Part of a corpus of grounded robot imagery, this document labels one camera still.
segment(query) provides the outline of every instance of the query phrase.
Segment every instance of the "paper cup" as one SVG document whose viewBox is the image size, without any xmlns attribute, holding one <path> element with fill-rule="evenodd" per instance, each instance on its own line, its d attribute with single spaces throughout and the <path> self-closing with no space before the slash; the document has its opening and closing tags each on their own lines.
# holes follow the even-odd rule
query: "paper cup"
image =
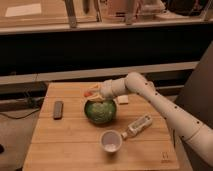
<svg viewBox="0 0 213 171">
<path fill-rule="evenodd" d="M 105 131 L 101 135 L 101 146 L 108 153 L 117 152 L 121 148 L 122 141 L 120 133 L 114 130 Z"/>
</svg>

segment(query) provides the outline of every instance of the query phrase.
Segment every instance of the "green bowl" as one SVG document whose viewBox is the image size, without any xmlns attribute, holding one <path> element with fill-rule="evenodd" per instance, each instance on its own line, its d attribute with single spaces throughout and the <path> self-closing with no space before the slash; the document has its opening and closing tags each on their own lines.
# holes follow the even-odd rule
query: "green bowl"
<svg viewBox="0 0 213 171">
<path fill-rule="evenodd" d="M 87 101 L 84 112 L 87 118 L 95 124 L 105 124 L 111 122 L 116 116 L 116 103 L 114 100 L 103 102 Z"/>
</svg>

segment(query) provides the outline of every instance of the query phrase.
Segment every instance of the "white paper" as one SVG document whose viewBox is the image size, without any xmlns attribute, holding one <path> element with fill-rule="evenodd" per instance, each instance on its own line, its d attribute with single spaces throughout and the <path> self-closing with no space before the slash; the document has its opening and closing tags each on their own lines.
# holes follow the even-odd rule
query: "white paper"
<svg viewBox="0 0 213 171">
<path fill-rule="evenodd" d="M 8 7 L 5 17 L 16 17 L 25 15 L 41 14 L 41 4 L 29 4 L 15 7 Z"/>
</svg>

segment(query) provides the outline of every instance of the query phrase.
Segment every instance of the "plastic bottle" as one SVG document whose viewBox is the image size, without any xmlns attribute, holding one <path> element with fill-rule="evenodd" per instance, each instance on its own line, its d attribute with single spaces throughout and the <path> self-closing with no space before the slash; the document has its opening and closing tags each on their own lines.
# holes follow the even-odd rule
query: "plastic bottle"
<svg viewBox="0 0 213 171">
<path fill-rule="evenodd" d="M 153 120 L 150 115 L 145 115 L 138 118 L 136 121 L 128 125 L 125 132 L 121 134 L 125 140 L 127 138 L 135 137 L 138 133 L 142 132 L 145 128 L 152 124 Z"/>
</svg>

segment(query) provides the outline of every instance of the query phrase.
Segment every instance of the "cable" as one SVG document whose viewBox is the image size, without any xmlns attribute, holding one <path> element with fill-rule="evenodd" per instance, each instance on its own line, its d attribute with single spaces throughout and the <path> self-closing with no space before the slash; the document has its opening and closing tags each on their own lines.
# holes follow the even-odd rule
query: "cable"
<svg viewBox="0 0 213 171">
<path fill-rule="evenodd" d="M 25 115 L 25 116 L 21 116 L 21 117 L 13 117 L 13 116 L 10 116 L 10 115 L 8 115 L 8 114 L 6 114 L 6 113 L 2 113 L 2 112 L 0 112 L 0 115 L 1 115 L 1 116 L 4 116 L 4 117 L 6 117 L 6 118 L 9 118 L 9 119 L 17 119 L 17 120 L 18 120 L 18 119 L 24 119 L 24 118 L 26 118 L 26 117 L 28 117 L 28 116 L 30 116 L 30 115 L 32 115 L 32 114 L 38 112 L 38 111 L 40 111 L 40 109 L 34 110 L 34 111 L 30 112 L 29 114 L 27 114 L 27 115 Z"/>
<path fill-rule="evenodd" d="M 174 145 L 174 148 L 176 147 L 176 138 L 175 138 L 175 130 L 173 129 L 172 130 L 172 137 L 173 137 L 173 145 Z"/>
</svg>

